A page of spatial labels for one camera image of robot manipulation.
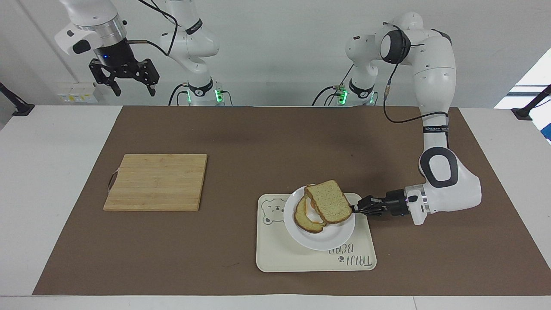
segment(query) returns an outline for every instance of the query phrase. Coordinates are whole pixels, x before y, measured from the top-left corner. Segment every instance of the white plate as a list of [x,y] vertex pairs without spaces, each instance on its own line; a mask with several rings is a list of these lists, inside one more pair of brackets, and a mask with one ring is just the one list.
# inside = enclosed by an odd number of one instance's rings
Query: white plate
[[339,224],[327,224],[320,233],[305,231],[295,223],[293,217],[296,205],[302,196],[304,196],[304,188],[305,186],[295,190],[285,203],[283,221],[285,222],[287,231],[295,241],[312,250],[327,251],[340,247],[352,236],[356,217],[350,216]]

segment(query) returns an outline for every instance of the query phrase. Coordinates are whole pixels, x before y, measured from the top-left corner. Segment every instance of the bread slice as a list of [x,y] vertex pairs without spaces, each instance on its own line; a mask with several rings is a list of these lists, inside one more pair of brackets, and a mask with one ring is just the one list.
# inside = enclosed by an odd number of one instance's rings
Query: bread slice
[[306,195],[304,195],[296,206],[294,214],[295,223],[302,229],[310,233],[319,233],[323,230],[325,223],[316,223],[310,221],[306,216]]
[[328,224],[337,224],[352,214],[352,208],[335,180],[308,185],[304,192],[315,205],[320,217]]

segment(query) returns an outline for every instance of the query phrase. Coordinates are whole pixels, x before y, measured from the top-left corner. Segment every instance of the black cable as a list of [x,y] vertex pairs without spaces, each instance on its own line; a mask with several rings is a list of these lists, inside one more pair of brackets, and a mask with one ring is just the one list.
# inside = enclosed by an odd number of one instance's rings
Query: black cable
[[[350,71],[352,70],[353,67],[354,67],[354,64],[352,64],[352,65],[350,66],[350,68],[348,69],[348,72],[344,75],[343,80],[342,80],[342,81],[340,82],[340,84],[339,84],[339,87],[343,85],[344,80],[346,80],[346,77],[348,76],[348,74],[350,74]],[[335,92],[333,93],[333,95],[336,95],[338,91],[339,91],[338,88],[335,89]],[[329,105],[331,105],[331,102],[333,102],[333,97],[331,97],[331,101],[329,101]]]
[[176,40],[176,33],[178,32],[178,21],[176,20],[176,18],[174,18],[174,16],[172,16],[169,13],[159,9],[159,7],[157,5],[155,5],[157,7],[154,7],[151,4],[147,3],[145,0],[138,0],[138,1],[140,1],[142,4],[144,4],[148,8],[161,13],[165,18],[168,16],[174,21],[174,33],[172,34],[172,40],[170,41],[169,50],[168,50],[168,52],[166,52],[166,54],[169,55],[170,52],[172,51],[172,46],[174,45],[174,41]]
[[161,53],[163,53],[163,55],[165,56],[168,56],[169,54],[167,54],[159,45],[151,42],[151,41],[148,41],[148,40],[128,40],[128,44],[149,44],[149,45],[153,45],[155,46],[159,51],[161,51]]
[[179,102],[180,94],[187,94],[187,90],[182,90],[181,92],[179,92],[179,93],[176,95],[176,105],[177,105],[177,106],[180,106],[180,102]]
[[547,100],[547,101],[544,102],[544,103],[540,103],[540,104],[536,105],[535,107],[533,107],[533,109],[538,108],[538,107],[540,107],[540,106],[546,104],[546,103],[549,102],[549,101],[551,101],[551,99]]
[[333,88],[332,86],[328,86],[326,88],[323,88],[316,96],[316,98],[314,98],[314,101],[312,102],[312,106],[314,106],[316,104],[316,101],[317,101],[317,98],[319,98],[321,96],[321,94],[323,94],[325,91],[327,90],[330,90],[331,88]]
[[230,94],[230,92],[228,92],[227,90],[221,90],[221,91],[220,91],[220,94],[226,94],[226,93],[228,94],[228,96],[230,96],[230,104],[231,104],[231,106],[233,106],[233,105],[234,105],[234,101],[231,99],[231,94]]
[[323,103],[323,106],[326,106],[327,101],[329,100],[329,98],[333,99],[333,96],[338,97],[340,95],[339,94],[330,94],[329,96],[327,96],[327,98],[325,98],[325,102]]
[[[155,3],[155,1],[151,0],[151,3],[155,6],[157,10],[161,10],[161,8],[159,8],[159,6]],[[166,16],[165,13],[161,12],[161,14],[166,18],[166,20],[170,22],[170,19],[168,18],[168,16]]]
[[375,97],[375,103],[373,104],[373,106],[377,105],[377,101],[379,101],[379,92],[374,92],[373,96],[375,95],[377,95],[377,97]]
[[[404,36],[403,36],[402,29],[400,29],[400,27],[398,27],[396,25],[393,25],[393,26],[396,29],[399,30],[402,41],[404,41]],[[438,115],[438,114],[446,115],[446,118],[448,118],[448,113],[446,113],[446,112],[432,112],[432,113],[427,113],[427,114],[424,114],[424,115],[419,115],[417,117],[412,117],[410,119],[400,120],[400,121],[393,120],[388,116],[388,113],[386,112],[386,99],[388,98],[388,94],[390,93],[390,85],[392,83],[392,77],[394,76],[394,73],[396,73],[396,69],[398,68],[398,65],[399,65],[399,62],[396,63],[396,65],[394,66],[394,70],[392,70],[392,73],[390,74],[390,77],[388,78],[388,82],[386,83],[385,95],[384,95],[383,100],[382,100],[382,110],[385,113],[386,119],[389,120],[390,122],[395,123],[395,124],[402,124],[402,123],[405,123],[405,122],[410,122],[410,121],[422,119],[423,117]]]
[[176,91],[177,91],[180,87],[183,87],[183,84],[178,84],[178,86],[176,86],[176,88],[174,88],[174,90],[172,91],[172,94],[170,95],[170,99],[169,99],[169,106],[170,106],[170,104],[172,103],[172,99],[174,98],[174,94],[176,94]]

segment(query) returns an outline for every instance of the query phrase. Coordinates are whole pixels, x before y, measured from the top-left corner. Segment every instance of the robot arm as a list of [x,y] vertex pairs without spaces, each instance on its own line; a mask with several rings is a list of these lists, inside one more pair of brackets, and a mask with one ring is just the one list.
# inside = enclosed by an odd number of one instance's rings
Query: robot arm
[[385,24],[378,34],[352,38],[347,45],[347,55],[356,68],[348,88],[360,100],[372,91],[377,72],[373,61],[382,59],[412,65],[421,114],[437,113],[423,117],[424,149],[419,158],[419,170],[426,183],[389,191],[382,198],[368,196],[353,207],[354,211],[366,215],[380,215],[386,211],[392,215],[411,214],[414,224],[421,225],[427,214],[463,210],[480,204],[479,179],[447,145],[447,111],[456,83],[455,58],[449,37],[436,30],[424,30],[419,14],[407,13]]
[[56,36],[56,43],[69,55],[94,50],[97,58],[88,65],[98,84],[121,90],[115,78],[132,78],[147,86],[151,96],[159,74],[150,59],[138,62],[126,39],[124,22],[110,0],[60,0],[71,23]]
[[[220,42],[199,18],[193,0],[166,0],[168,12],[178,21],[179,29],[169,57],[187,71],[188,100],[192,105],[217,105],[221,97],[217,93],[217,82],[211,77],[202,57],[218,53]],[[170,45],[171,35],[161,36],[161,46]]]

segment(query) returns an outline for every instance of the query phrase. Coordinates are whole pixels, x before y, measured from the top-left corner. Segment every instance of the white table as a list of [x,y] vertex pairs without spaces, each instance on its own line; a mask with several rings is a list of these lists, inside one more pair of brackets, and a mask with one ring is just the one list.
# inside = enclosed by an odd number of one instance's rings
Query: white table
[[[551,309],[551,296],[31,296],[120,110],[37,106],[0,131],[0,309]],[[551,146],[508,110],[461,113],[551,265]]]

